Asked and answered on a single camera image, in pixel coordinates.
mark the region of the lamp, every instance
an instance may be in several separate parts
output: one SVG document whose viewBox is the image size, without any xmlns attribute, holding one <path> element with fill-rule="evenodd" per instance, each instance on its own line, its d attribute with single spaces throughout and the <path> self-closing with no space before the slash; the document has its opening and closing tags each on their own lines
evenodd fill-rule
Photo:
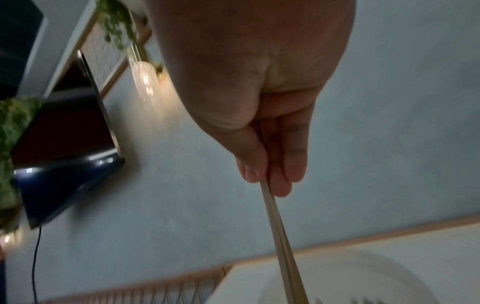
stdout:
<svg viewBox="0 0 480 304">
<path fill-rule="evenodd" d="M 144 49 L 139 48 L 135 43 L 127 49 L 127 54 L 133 81 L 142 104 L 157 104 L 162 99 L 157 75 L 163 71 L 163 66 L 157 69 L 149 63 Z"/>
</svg>

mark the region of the cable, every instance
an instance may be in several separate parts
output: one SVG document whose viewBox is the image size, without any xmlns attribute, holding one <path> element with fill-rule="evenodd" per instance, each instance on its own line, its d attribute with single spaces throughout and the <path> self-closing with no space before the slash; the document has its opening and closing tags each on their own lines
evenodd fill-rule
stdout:
<svg viewBox="0 0 480 304">
<path fill-rule="evenodd" d="M 33 289 L 33 300 L 38 304 L 37 286 L 35 285 L 35 264 L 37 263 L 37 252 L 39 251 L 40 237 L 42 236 L 42 226 L 38 228 L 38 239 L 36 240 L 35 253 L 33 254 L 33 265 L 31 266 L 31 287 Z"/>
</svg>

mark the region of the hand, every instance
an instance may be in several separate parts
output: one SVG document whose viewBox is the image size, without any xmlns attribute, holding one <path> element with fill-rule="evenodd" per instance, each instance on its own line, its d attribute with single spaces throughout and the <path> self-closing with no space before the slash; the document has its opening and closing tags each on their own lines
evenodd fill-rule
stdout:
<svg viewBox="0 0 480 304">
<path fill-rule="evenodd" d="M 144 0 L 173 84 L 197 124 L 275 196 L 307 170 L 310 120 L 352 30 L 355 2 Z"/>
</svg>

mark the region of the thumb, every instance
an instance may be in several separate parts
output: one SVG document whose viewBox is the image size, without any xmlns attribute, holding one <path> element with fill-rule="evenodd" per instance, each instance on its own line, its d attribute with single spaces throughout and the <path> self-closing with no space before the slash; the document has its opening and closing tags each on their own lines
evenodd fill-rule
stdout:
<svg viewBox="0 0 480 304">
<path fill-rule="evenodd" d="M 235 155 L 238 170 L 247 182 L 265 179 L 269 164 L 267 150 L 251 125 L 237 130 L 206 132 Z"/>
</svg>

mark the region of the wooden chopstick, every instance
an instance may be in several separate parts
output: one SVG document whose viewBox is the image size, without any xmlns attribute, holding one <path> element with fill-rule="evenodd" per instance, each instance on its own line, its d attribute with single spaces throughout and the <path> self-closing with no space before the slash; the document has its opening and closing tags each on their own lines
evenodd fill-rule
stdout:
<svg viewBox="0 0 480 304">
<path fill-rule="evenodd" d="M 260 187 L 275 242 L 287 302 L 288 304 L 309 304 L 304 284 L 302 283 L 302 278 L 300 277 L 297 263 L 295 263 L 294 254 L 290 248 L 289 239 L 285 233 L 284 224 L 282 223 L 282 218 L 280 217 L 279 209 L 275 202 L 275 197 L 272 195 L 267 181 L 260 182 Z"/>
</svg>

